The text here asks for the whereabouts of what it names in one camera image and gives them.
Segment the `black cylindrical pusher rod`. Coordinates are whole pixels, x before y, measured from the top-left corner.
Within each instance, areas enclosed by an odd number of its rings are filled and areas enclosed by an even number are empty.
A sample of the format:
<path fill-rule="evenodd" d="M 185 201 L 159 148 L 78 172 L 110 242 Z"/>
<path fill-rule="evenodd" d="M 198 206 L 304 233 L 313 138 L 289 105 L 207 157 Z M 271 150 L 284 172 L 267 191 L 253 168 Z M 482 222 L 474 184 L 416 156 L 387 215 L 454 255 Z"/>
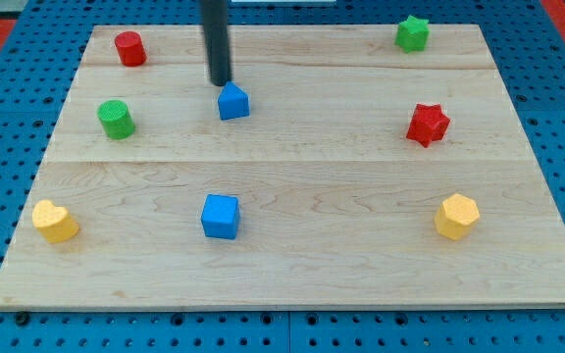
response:
<path fill-rule="evenodd" d="M 228 1 L 200 0 L 199 7 L 209 78 L 224 86 L 232 79 Z"/>

